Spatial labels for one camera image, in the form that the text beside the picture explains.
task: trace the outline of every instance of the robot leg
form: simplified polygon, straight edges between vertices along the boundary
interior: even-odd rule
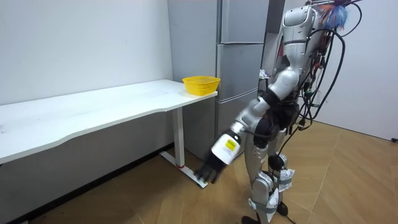
[[[268,158],[269,158],[268,172],[270,172],[271,174],[273,174],[274,177],[276,177],[274,179],[275,180],[274,190],[276,188],[280,189],[279,184],[281,183],[284,184],[280,180],[280,170],[287,169],[287,158],[283,154],[279,155],[281,159],[279,159],[278,161],[279,163],[283,162],[282,167],[280,166],[280,164],[276,164],[277,162],[275,162],[275,158],[278,156],[279,150],[284,142],[285,135],[286,135],[286,129],[279,131],[278,136],[268,144]],[[277,211],[280,215],[287,216],[289,214],[289,210],[286,204],[283,202],[283,197],[284,197],[283,192],[279,192],[279,205]]]
[[[267,128],[268,123],[265,118],[261,118],[253,125]],[[262,170],[268,152],[266,142],[254,143],[252,135],[246,137],[244,156],[251,183],[249,205],[256,211],[258,221],[243,217],[242,224],[268,224],[277,211],[279,194],[274,190],[274,180],[268,171]]]

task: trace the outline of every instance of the humanoid robot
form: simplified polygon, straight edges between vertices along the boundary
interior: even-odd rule
[[[318,90],[317,87],[313,91],[312,86],[317,70],[327,65],[325,55],[333,44],[334,36],[343,44],[338,71],[344,56],[345,44],[336,28],[325,28],[325,13],[319,8],[325,4],[341,4],[345,7],[352,1],[308,1],[306,6],[284,14],[283,36],[278,53],[280,57],[275,63],[271,84],[236,117],[230,129],[211,147],[203,167],[196,172],[198,178],[214,182],[221,171],[233,162],[242,138],[247,134],[244,156],[251,183],[249,205],[256,211],[257,220],[243,217],[242,224],[267,224],[275,212],[288,215],[288,208],[283,203],[283,190],[291,186],[294,171],[287,168],[287,158],[280,153],[284,137],[305,129],[308,114],[312,121],[310,108],[314,105],[311,99]],[[304,101],[301,109],[299,97]],[[304,106],[308,110],[304,112],[297,128],[292,130]],[[268,170],[264,171],[262,165],[266,156]]]

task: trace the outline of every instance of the parquet floor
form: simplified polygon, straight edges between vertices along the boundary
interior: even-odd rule
[[[285,203],[297,224],[398,223],[398,144],[314,123],[284,154],[296,170]],[[240,224],[255,217],[248,197],[243,156],[205,189],[157,156],[30,223]]]

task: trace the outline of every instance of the table leg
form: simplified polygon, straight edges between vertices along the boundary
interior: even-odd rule
[[[175,158],[172,157],[167,152],[161,152],[160,155],[166,158],[169,162],[180,169],[184,174],[189,176],[193,181],[195,181],[200,187],[204,188],[207,183],[198,180],[193,171],[185,166],[185,156],[184,156],[184,130],[182,123],[182,108],[177,108],[172,111],[173,113],[173,129],[174,129],[174,148],[175,148]]]
[[[173,130],[174,130],[175,165],[181,169],[185,166],[182,108],[177,108],[173,110],[172,113],[173,113]]]

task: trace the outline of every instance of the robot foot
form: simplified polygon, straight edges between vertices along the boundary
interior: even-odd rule
[[[254,220],[250,217],[242,217],[242,224],[261,224],[259,215],[257,214],[257,220]]]
[[[283,217],[286,217],[289,214],[289,209],[287,208],[286,204],[283,202],[280,202],[276,211]]]

